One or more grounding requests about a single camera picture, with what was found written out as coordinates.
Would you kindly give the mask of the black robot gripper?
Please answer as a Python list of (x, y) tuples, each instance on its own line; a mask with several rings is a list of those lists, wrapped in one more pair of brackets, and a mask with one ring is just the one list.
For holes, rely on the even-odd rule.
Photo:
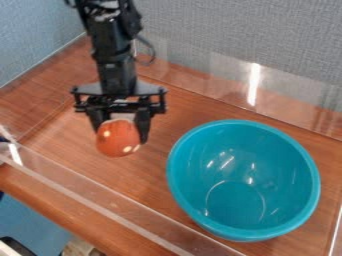
[(151, 128), (151, 116), (164, 114), (167, 110), (167, 89), (159, 85), (139, 81), (128, 95), (106, 93), (99, 83), (75, 86), (71, 89), (75, 98), (75, 111), (86, 113), (94, 131), (98, 131), (111, 113), (135, 113), (135, 124), (140, 142), (147, 143)]

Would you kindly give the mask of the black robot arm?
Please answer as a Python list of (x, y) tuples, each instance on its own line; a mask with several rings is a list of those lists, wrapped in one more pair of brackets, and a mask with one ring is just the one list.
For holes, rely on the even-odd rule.
[(140, 142), (148, 140), (151, 119), (166, 112), (167, 89), (138, 79), (134, 42), (142, 15), (134, 0), (64, 0), (78, 11), (91, 39), (91, 57), (99, 81), (71, 89), (75, 110), (98, 129), (114, 114), (131, 114)]

